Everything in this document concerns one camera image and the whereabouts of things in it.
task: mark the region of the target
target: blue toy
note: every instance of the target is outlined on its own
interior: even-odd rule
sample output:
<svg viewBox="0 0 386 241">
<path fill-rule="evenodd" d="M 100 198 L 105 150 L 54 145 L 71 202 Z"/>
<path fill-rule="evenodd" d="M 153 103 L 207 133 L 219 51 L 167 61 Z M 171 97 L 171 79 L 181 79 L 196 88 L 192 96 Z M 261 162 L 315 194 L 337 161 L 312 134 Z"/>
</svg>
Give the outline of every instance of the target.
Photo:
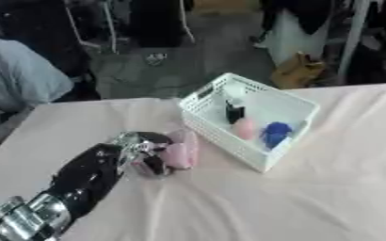
<svg viewBox="0 0 386 241">
<path fill-rule="evenodd" d="M 278 144 L 285 140 L 291 132 L 293 132 L 293 129 L 291 129 L 288 124 L 272 122 L 262 131 L 260 137 L 267 148 L 274 149 Z"/>
</svg>

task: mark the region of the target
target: white basket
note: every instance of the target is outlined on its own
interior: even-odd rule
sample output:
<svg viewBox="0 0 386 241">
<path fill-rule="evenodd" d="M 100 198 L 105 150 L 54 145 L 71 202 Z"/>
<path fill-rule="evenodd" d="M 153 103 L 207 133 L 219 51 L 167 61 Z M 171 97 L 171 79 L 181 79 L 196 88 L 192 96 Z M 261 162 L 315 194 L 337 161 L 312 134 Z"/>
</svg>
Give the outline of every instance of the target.
<svg viewBox="0 0 386 241">
<path fill-rule="evenodd" d="M 223 87 L 231 83 L 246 87 L 246 116 L 262 130 L 274 121 L 284 122 L 293 132 L 282 143 L 269 150 L 259 138 L 260 130 L 251 140 L 243 140 L 232 132 L 225 116 Z M 180 102 L 185 124 L 261 172 L 271 169 L 292 144 L 308 130 L 319 105 L 247 78 L 225 73 Z"/>
</svg>

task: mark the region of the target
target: robotic hand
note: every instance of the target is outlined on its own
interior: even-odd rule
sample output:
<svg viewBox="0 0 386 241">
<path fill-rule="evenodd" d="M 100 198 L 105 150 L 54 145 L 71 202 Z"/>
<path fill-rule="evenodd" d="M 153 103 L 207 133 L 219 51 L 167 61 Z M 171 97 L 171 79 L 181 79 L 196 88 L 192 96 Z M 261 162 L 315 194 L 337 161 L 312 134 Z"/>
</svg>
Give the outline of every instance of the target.
<svg viewBox="0 0 386 241">
<path fill-rule="evenodd" d="M 33 200 L 10 198 L 0 206 L 0 241 L 57 241 L 112 189 L 126 168 L 142 158 L 155 175 L 168 171 L 157 156 L 172 144 L 156 133 L 122 133 L 65 165 Z"/>
</svg>

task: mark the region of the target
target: floor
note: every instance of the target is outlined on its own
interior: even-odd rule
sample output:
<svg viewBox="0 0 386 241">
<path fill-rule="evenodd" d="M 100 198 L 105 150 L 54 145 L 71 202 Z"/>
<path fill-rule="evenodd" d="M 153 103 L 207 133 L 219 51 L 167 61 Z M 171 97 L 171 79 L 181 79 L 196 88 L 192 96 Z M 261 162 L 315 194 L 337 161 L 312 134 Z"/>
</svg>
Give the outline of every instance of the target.
<svg viewBox="0 0 386 241">
<path fill-rule="evenodd" d="M 234 72 L 270 85 L 273 63 L 268 53 L 249 44 L 259 32 L 261 16 L 256 14 L 196 14 L 189 26 L 196 37 L 174 49 L 140 49 L 120 46 L 119 55 L 93 56 L 93 70 L 99 77 L 98 90 L 105 98 L 183 97 L 225 72 Z M 145 61 L 151 53 L 167 53 L 161 65 Z"/>
</svg>

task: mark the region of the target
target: pink sponge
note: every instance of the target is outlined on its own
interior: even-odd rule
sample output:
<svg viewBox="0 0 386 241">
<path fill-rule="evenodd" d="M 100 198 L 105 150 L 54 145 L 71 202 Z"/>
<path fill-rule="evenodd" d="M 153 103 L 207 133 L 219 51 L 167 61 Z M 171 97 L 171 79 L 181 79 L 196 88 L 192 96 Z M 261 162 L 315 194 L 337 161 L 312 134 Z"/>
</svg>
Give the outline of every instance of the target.
<svg viewBox="0 0 386 241">
<path fill-rule="evenodd" d="M 159 155 L 165 164 L 175 169 L 191 169 L 198 163 L 199 141 L 196 133 L 180 130 L 168 134 L 174 141 Z"/>
<path fill-rule="evenodd" d="M 242 139 L 252 139 L 254 136 L 254 123 L 248 118 L 240 119 L 233 125 L 233 131 Z"/>
</svg>

